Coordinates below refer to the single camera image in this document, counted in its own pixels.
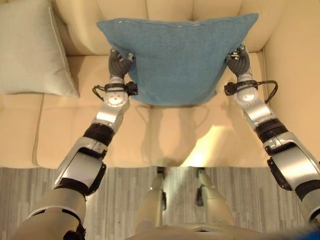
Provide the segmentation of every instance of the black wire connector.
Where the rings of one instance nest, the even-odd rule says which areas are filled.
[[[123,88],[121,90],[109,90],[111,88]],[[133,81],[128,82],[127,84],[123,83],[108,83],[105,86],[96,85],[92,88],[92,92],[104,102],[104,98],[98,93],[97,90],[107,92],[122,92],[125,91],[128,96],[138,95],[138,86]]]
[[[278,83],[274,80],[268,80],[268,81],[256,81],[256,80],[248,80],[248,81],[240,81],[237,83],[234,82],[228,82],[227,85],[224,86],[224,93],[227,96],[234,95],[238,93],[239,91],[243,89],[248,89],[248,88],[256,88],[258,90],[258,86],[262,84],[274,84],[274,88],[270,95],[267,97],[264,102],[267,104],[270,102],[270,100],[276,95],[278,91]]]

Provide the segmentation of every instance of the sofa backrest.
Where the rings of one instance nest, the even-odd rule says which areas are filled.
[[[52,0],[68,56],[108,55],[110,45],[96,22],[113,18],[201,21],[259,13],[244,44],[260,51],[280,20],[287,0]]]

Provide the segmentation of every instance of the black cable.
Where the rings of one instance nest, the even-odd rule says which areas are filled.
[[[271,91],[271,93],[269,94],[267,99],[264,100],[264,102],[267,104],[276,95],[276,93],[278,91],[278,83],[277,83],[277,81],[274,81],[274,80],[261,81],[261,83],[262,84],[274,84],[273,90]]]
[[[104,91],[105,92],[105,87],[104,86],[100,86],[100,85],[96,85],[92,88],[92,92],[101,100],[104,102],[104,98],[97,92],[97,89]]]

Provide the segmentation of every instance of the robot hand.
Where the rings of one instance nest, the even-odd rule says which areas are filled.
[[[240,45],[235,51],[228,54],[225,62],[237,77],[248,73],[250,70],[250,58],[244,45]]]

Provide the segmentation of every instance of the sofa armrest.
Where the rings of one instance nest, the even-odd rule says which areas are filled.
[[[279,84],[270,106],[317,159],[320,159],[319,26],[319,0],[290,0],[263,49],[266,78]]]

